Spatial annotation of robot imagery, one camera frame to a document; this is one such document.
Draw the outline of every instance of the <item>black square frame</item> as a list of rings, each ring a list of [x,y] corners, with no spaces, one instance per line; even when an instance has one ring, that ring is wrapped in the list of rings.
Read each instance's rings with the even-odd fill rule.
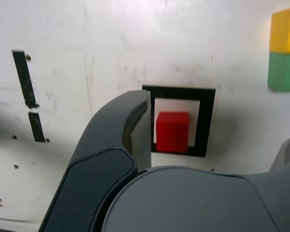
[[[143,85],[142,89],[150,91],[151,151],[160,152],[157,151],[156,144],[154,143],[155,98],[195,100],[200,101],[200,107],[194,146],[189,146],[188,151],[185,153],[175,152],[173,154],[205,157],[216,90],[213,88],[184,88],[184,87],[163,87],[149,85]]]

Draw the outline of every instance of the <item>green block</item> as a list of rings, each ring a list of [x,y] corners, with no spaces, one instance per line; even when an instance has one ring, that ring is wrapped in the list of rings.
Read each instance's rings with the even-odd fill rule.
[[[270,53],[268,86],[274,91],[290,91],[290,54]]]

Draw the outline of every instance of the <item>red block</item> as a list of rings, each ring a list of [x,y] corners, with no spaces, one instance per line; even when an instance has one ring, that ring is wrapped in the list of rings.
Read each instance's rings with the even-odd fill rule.
[[[157,151],[188,151],[189,113],[160,112],[156,122]]]

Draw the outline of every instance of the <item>screw hole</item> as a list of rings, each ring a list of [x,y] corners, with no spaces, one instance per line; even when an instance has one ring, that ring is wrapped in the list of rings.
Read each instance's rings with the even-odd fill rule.
[[[28,54],[26,54],[26,60],[27,61],[31,61],[31,56],[29,56]]]

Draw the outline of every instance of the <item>black tape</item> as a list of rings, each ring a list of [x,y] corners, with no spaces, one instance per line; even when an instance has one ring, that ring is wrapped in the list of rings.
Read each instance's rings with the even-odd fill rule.
[[[37,108],[37,104],[34,92],[32,88],[31,78],[27,66],[26,56],[24,51],[12,51],[13,58],[18,73],[18,78],[21,86],[21,90],[24,95],[25,104],[29,109]]]
[[[29,121],[31,124],[32,133],[36,142],[45,143],[41,121],[38,113],[29,112]]]

